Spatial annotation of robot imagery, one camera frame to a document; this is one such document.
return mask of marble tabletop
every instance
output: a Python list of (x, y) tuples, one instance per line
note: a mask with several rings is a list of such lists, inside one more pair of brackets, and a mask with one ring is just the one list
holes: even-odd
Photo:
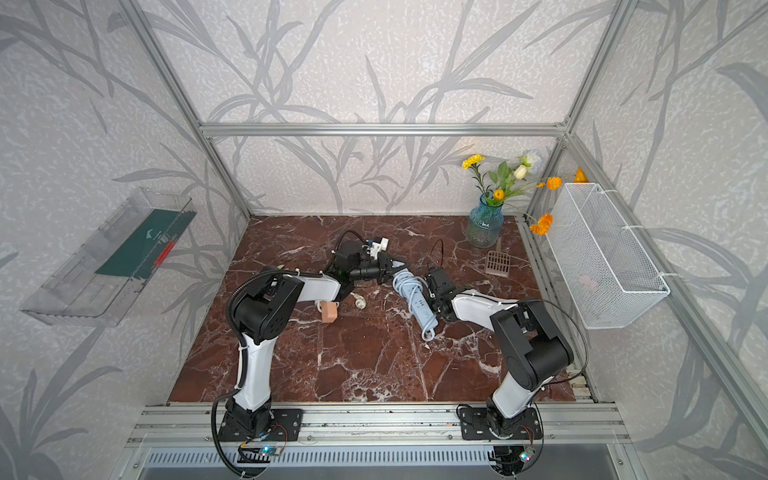
[[(346, 229), (388, 237), (388, 253), (410, 263), (416, 275), (440, 263), (457, 285), (507, 299), (538, 297), (538, 288), (513, 219), (502, 229), (502, 251), (513, 256), (510, 278), (485, 274), (487, 250), (464, 236), (466, 217), (253, 217), (181, 370), (169, 402), (210, 402), (230, 391), (237, 377), (237, 340), (223, 317), (229, 295), (266, 265), (317, 271)], [(364, 310), (354, 298), (339, 305), (334, 323), (321, 323), (314, 305), (294, 310), (280, 334), (270, 373), (275, 402), (485, 401), (506, 375), (491, 331), (474, 323), (442, 320), (430, 343), (391, 284), (360, 283)], [(567, 382), (537, 397), (572, 401)]]

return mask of leaf pattern wallpaper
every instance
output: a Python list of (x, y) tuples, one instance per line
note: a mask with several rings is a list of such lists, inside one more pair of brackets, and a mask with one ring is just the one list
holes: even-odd
[[(768, 393), (768, 2), (654, 5), (633, 13), (576, 133)], [(589, 341), (651, 478), (768, 478), (665, 303)]]
[[(141, 4), (200, 119), (257, 123), (561, 122), (614, 9), (612, 0)], [(478, 199), (461, 160), (546, 155), (554, 139), (216, 144), (254, 212), (465, 214)]]
[[(0, 5), (0, 478), (107, 478), (165, 402), (246, 226), (113, 2)], [(18, 309), (137, 187), (198, 215), (115, 328)]]

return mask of glass vase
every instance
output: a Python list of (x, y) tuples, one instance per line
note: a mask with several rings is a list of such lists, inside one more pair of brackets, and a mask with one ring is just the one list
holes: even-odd
[(488, 205), (485, 195), (481, 195), (480, 204), (469, 212), (467, 240), (475, 247), (488, 248), (496, 243), (503, 223), (502, 206)]

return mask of white plug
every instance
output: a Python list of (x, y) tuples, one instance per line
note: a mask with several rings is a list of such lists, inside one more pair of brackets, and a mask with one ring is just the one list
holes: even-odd
[(349, 294), (355, 297), (355, 306), (357, 308), (362, 310), (362, 309), (366, 308), (366, 306), (368, 306), (368, 303), (366, 302), (366, 299), (364, 299), (362, 297), (362, 295), (359, 295), (359, 294), (354, 293), (354, 292), (350, 292)]
[(374, 242), (371, 240), (371, 245), (369, 247), (369, 254), (370, 256), (376, 260), (379, 258), (379, 252), (386, 250), (387, 246), (389, 245), (389, 238), (382, 238), (381, 243)]

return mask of black cable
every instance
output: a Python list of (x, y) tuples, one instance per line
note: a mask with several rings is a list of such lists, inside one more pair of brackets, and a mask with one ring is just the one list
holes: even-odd
[(538, 410), (538, 404), (536, 402), (533, 403), (533, 406), (536, 407), (536, 414), (538, 415), (538, 426), (541, 427), (541, 446), (538, 448), (538, 452), (536, 453), (536, 458), (533, 459), (533, 462), (528, 464), (528, 467), (522, 469), (520, 473), (526, 472), (527, 470), (530, 470), (533, 468), (533, 465), (536, 465), (536, 462), (538, 462), (538, 458), (541, 456), (542, 453), (544, 453), (544, 420), (541, 418), (541, 412)]
[(427, 271), (429, 272), (431, 268), (430, 260), (432, 259), (432, 252), (435, 251), (435, 247), (437, 247), (438, 242), (440, 243), (440, 266), (442, 266), (442, 261), (445, 258), (445, 242), (442, 241), (442, 238), (438, 238), (437, 241), (432, 245), (432, 248), (429, 249), (429, 255), (427, 256)]
[(248, 371), (248, 355), (246, 351), (246, 347), (248, 344), (245, 342), (245, 337), (243, 336), (243, 334), (237, 329), (237, 325), (235, 325), (232, 306), (235, 304), (235, 302), (240, 301), (240, 299), (245, 294), (244, 290), (252, 282), (258, 280), (259, 278), (264, 278), (265, 276), (271, 276), (276, 274), (283, 275), (285, 273), (290, 273), (290, 271), (264, 270), (263, 272), (259, 272), (256, 275), (249, 278), (248, 280), (246, 280), (245, 283), (237, 287), (237, 289), (234, 292), (232, 292), (232, 295), (230, 295), (230, 299), (227, 301), (227, 307), (224, 309), (224, 318), (227, 320), (227, 325), (229, 325), (229, 327), (232, 329), (232, 331), (235, 334), (235, 337), (237, 337), (237, 342), (240, 344), (240, 364), (243, 366), (243, 368), (240, 370), (240, 378), (237, 380), (238, 389), (243, 388), (243, 385), (245, 384), (246, 372)]
[[(341, 247), (341, 242), (342, 240), (344, 240), (344, 236), (346, 236), (348, 233), (351, 233), (352, 235), (357, 237), (362, 242), (363, 245), (366, 244), (366, 239), (362, 238), (362, 235), (360, 235), (354, 230), (346, 230), (344, 233), (341, 234), (341, 237), (339, 237), (339, 239), (336, 241), (336, 248), (333, 249), (334, 252), (337, 251), (339, 247)], [(331, 261), (328, 262), (328, 265), (323, 269), (323, 272), (324, 273), (327, 272), (328, 270), (330, 270), (332, 266), (333, 266), (333, 257), (331, 257)]]
[(232, 392), (225, 393), (222, 396), (218, 397), (214, 400), (213, 405), (210, 407), (210, 428), (211, 428), (211, 438), (214, 439), (214, 447), (216, 448), (216, 453), (219, 454), (219, 458), (221, 458), (222, 463), (224, 463), (224, 466), (227, 467), (227, 469), (237, 475), (240, 478), (256, 478), (256, 476), (250, 476), (246, 475), (245, 469), (238, 468), (230, 462), (230, 460), (227, 458), (227, 456), (224, 454), (224, 450), (221, 448), (221, 442), (219, 441), (219, 432), (217, 431), (218, 423), (216, 421), (216, 410), (219, 407), (219, 402), (228, 399), (231, 396), (235, 396), (239, 390), (233, 390)]
[(471, 406), (471, 405), (467, 405), (466, 403), (459, 403), (459, 404), (456, 406), (456, 416), (458, 417), (458, 420), (459, 420), (460, 422), (464, 422), (464, 420), (462, 420), (462, 417), (461, 417), (461, 416), (458, 414), (458, 409), (460, 409), (461, 407), (466, 407), (466, 408), (468, 408), (468, 409), (470, 409), (470, 410), (473, 410), (473, 408), (472, 408), (472, 406)]
[(563, 310), (563, 308), (561, 306), (559, 306), (555, 302), (550, 302), (549, 300), (544, 300), (543, 298), (531, 298), (531, 299), (527, 299), (527, 300), (522, 300), (521, 301), (521, 303), (528, 303), (528, 302), (544, 302), (544, 303), (549, 303), (550, 305), (554, 306), (555, 308), (557, 308), (558, 310), (563, 312), (563, 315), (565, 315), (571, 321), (571, 323), (573, 323), (574, 328), (578, 332), (578, 335), (581, 337), (581, 343), (584, 344), (584, 365), (581, 367), (581, 370), (579, 370), (578, 373), (576, 375), (574, 375), (574, 376), (568, 377), (566, 379), (558, 380), (557, 382), (549, 382), (547, 385), (553, 385), (555, 383), (570, 382), (571, 380), (573, 380), (573, 379), (575, 379), (575, 378), (577, 378), (579, 376), (584, 375), (584, 371), (587, 369), (587, 364), (589, 363), (589, 350), (587, 348), (587, 340), (584, 338), (584, 334), (581, 332), (581, 329), (579, 329), (579, 327), (576, 324), (576, 321), (573, 319), (573, 317), (568, 315), (568, 312)]

